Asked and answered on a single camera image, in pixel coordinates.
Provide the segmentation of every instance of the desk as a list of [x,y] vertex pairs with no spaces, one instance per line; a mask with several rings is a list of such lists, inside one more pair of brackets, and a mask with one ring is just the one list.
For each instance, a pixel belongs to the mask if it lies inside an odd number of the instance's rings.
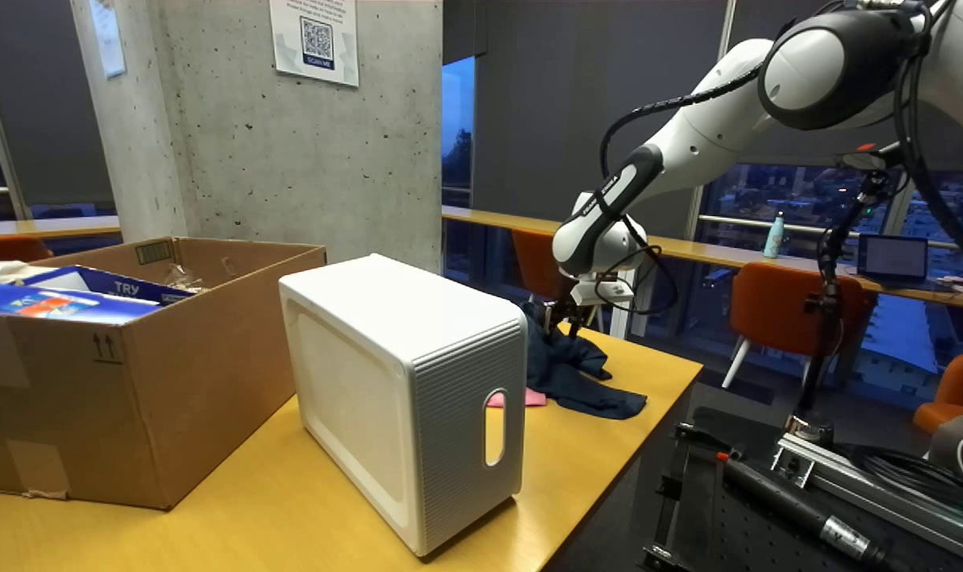
[[12,240],[12,236],[36,236],[41,243],[122,236],[122,219],[117,218],[0,219],[0,240]]
[[[695,364],[589,330],[618,389],[648,396],[631,419],[555,404],[528,412],[523,488],[429,569],[540,569],[631,466],[686,396]],[[271,417],[176,512],[0,496],[0,569],[16,572],[290,572],[420,569],[352,485],[301,428],[297,401]]]
[[[488,229],[517,229],[517,233],[548,233],[552,236],[559,222],[552,219],[534,219],[534,218],[510,218],[510,212],[488,212],[488,210],[461,210],[461,208],[443,208],[443,218],[451,222],[472,222],[472,225],[488,225]],[[705,243],[682,243],[682,240],[662,240],[653,236],[653,246],[662,247],[663,257],[673,262],[690,262],[690,265],[709,265],[709,269],[745,269],[749,262],[767,262],[767,265],[781,265],[781,269],[802,269],[802,271],[818,271],[818,262],[811,257],[762,257],[762,251],[749,251],[749,247],[728,247],[728,246],[705,246]],[[866,282],[866,291],[871,294],[887,294],[887,295],[900,295],[900,298],[921,298],[921,302],[934,302],[934,307],[955,307],[963,308],[963,294],[937,294],[937,291],[894,291],[866,277],[855,277]]]

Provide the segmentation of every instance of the cardboard box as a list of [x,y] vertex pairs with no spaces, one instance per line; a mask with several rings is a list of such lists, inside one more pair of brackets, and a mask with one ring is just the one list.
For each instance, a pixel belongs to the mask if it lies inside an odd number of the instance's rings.
[[129,324],[0,318],[0,489],[171,510],[284,401],[279,277],[324,247],[160,240],[50,257],[206,294]]

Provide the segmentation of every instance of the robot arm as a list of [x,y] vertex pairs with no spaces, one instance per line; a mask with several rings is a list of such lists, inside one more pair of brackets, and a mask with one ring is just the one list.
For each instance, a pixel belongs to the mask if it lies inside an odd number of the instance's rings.
[[599,282],[629,265],[642,236],[624,229],[625,208],[713,181],[771,122],[827,132],[884,119],[894,111],[902,61],[914,55],[925,55],[921,100],[963,128],[963,0],[937,0],[929,9],[868,0],[811,16],[777,43],[731,49],[695,94],[753,69],[761,78],[722,100],[680,110],[600,192],[576,203],[573,219],[552,236],[559,271]]

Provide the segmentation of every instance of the table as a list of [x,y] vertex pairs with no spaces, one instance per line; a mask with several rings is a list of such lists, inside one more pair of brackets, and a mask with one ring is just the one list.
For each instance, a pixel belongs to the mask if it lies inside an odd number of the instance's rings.
[[16,240],[16,236],[36,236],[41,243],[122,236],[122,219],[117,218],[0,219],[0,240]]
[[[540,569],[599,510],[698,377],[648,348],[586,330],[618,389],[648,396],[631,419],[599,419],[555,404],[528,412],[523,488],[427,569]],[[271,417],[176,512],[0,496],[0,569],[16,572],[290,572],[420,569],[301,428],[297,401]]]
[[[443,208],[443,218],[451,222],[472,222],[472,225],[488,225],[488,229],[510,229],[510,233],[537,233],[537,236],[540,233],[552,236],[559,229],[559,222],[552,222],[552,219],[511,218],[511,212],[492,212],[492,210]],[[769,257],[762,257],[762,251],[749,251],[749,247],[705,246],[705,243],[663,240],[663,236],[653,236],[648,243],[659,246],[663,257],[690,262],[690,265],[736,271],[749,262],[767,262],[767,265],[781,265],[781,269],[818,271],[818,262],[811,262],[811,257],[781,254],[781,257],[769,262]],[[855,277],[871,294],[963,308],[963,294],[884,288],[868,277],[859,277],[855,269],[843,269],[840,277]]]

